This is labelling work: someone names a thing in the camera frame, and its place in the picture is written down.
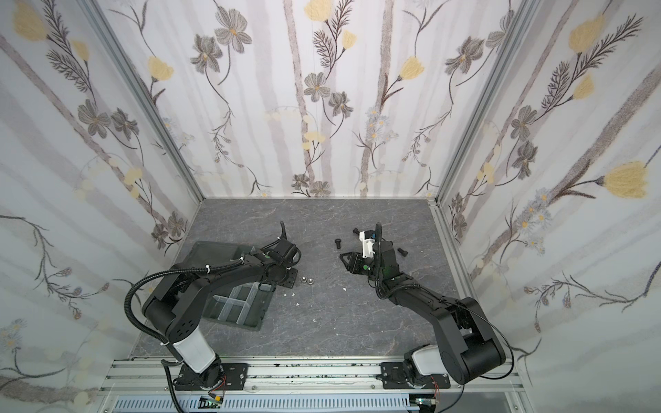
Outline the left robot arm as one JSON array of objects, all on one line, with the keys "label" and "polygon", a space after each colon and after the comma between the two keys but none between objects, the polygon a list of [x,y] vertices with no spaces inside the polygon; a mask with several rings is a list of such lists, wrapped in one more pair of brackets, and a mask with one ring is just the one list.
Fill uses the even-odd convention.
[{"label": "left robot arm", "polygon": [[244,284],[292,287],[300,249],[287,239],[258,248],[199,241],[183,261],[136,282],[124,299],[128,321],[182,364],[185,385],[213,390],[227,381],[200,323],[212,297]]}]

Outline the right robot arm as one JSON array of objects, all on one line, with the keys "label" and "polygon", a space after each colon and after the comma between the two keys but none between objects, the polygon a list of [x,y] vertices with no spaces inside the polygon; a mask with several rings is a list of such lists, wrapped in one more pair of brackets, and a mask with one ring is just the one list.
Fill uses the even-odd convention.
[{"label": "right robot arm", "polygon": [[390,242],[376,244],[372,257],[346,252],[339,258],[349,273],[368,277],[380,299],[430,323],[442,366],[455,382],[465,385],[506,362],[496,329],[479,303],[470,297],[454,299],[436,293],[401,271]]}]

